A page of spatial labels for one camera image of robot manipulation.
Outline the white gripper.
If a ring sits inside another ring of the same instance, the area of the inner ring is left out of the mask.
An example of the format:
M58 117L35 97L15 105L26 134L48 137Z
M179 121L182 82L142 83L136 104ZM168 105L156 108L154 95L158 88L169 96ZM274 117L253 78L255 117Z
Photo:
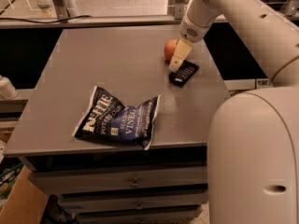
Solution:
M180 35L183 38L178 39L174 55L169 64L169 69L172 72L177 72L192 51L192 43L202 40L208 30L208 27L194 24L187 15L183 17L179 26Z

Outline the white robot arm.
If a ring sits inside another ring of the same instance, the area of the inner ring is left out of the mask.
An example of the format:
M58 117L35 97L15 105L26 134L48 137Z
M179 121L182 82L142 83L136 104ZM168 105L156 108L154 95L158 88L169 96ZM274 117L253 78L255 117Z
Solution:
M261 0L192 0L171 70L219 15L271 85L231 97L210 123L210 224L299 224L299 29Z

